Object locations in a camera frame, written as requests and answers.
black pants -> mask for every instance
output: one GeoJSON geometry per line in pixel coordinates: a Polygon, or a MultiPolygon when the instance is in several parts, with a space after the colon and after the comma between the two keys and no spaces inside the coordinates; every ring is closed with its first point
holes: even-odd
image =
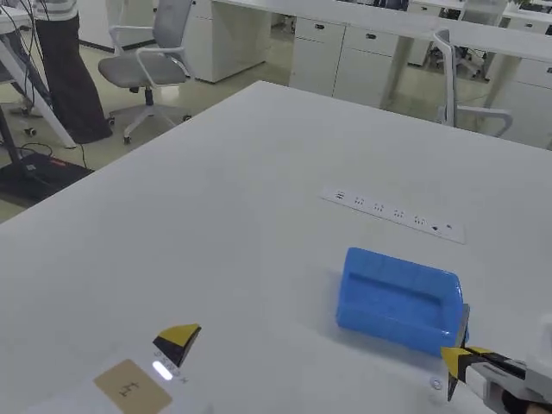
{"type": "Polygon", "coordinates": [[[96,86],[78,50],[79,19],[36,21],[53,112],[77,143],[111,136],[96,86]]]}

blue foam block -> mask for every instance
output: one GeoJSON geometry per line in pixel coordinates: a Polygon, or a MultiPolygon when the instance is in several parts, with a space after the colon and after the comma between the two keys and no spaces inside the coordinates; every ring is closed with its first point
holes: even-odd
{"type": "Polygon", "coordinates": [[[350,248],[336,318],[342,328],[441,356],[455,344],[462,305],[455,274],[350,248]]]}

white chair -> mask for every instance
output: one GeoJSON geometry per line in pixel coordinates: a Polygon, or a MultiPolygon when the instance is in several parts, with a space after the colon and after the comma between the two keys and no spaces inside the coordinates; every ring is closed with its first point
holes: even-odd
{"type": "Polygon", "coordinates": [[[445,79],[447,82],[446,104],[439,108],[437,121],[443,125],[457,128],[457,115],[459,113],[486,118],[498,118],[504,121],[505,125],[500,131],[494,134],[494,136],[501,136],[510,128],[513,122],[511,113],[507,110],[458,106],[456,96],[456,54],[455,47],[450,43],[450,32],[447,29],[439,30],[433,34],[433,39],[444,58],[445,79]]]}
{"type": "Polygon", "coordinates": [[[146,104],[110,113],[115,116],[123,113],[136,114],[135,120],[124,130],[124,142],[130,143],[130,134],[149,116],[159,116],[172,128],[175,126],[168,114],[178,112],[182,117],[183,109],[177,109],[154,103],[153,88],[163,85],[183,84],[187,75],[193,76],[184,51],[184,35],[192,0],[159,0],[155,22],[152,28],[136,26],[113,26],[110,35],[116,49],[116,56],[100,60],[100,73],[113,85],[138,91],[145,88],[146,104]],[[141,47],[125,53],[118,42],[117,35],[123,30],[149,30],[159,47],[141,47]]]}

tan card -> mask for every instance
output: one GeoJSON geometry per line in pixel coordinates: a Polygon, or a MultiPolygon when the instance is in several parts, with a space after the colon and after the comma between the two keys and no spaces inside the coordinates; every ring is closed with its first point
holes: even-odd
{"type": "Polygon", "coordinates": [[[172,403],[171,396],[132,360],[125,360],[101,374],[94,384],[124,414],[159,414],[172,403]]]}

led light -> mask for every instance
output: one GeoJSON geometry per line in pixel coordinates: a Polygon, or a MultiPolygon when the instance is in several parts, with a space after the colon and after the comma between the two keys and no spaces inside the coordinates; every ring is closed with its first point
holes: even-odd
{"type": "Polygon", "coordinates": [[[157,371],[159,375],[163,377],[164,380],[170,381],[173,379],[173,375],[171,374],[171,372],[168,369],[166,369],[165,366],[161,364],[159,361],[155,361],[153,365],[154,365],[155,371],[157,371]]]}

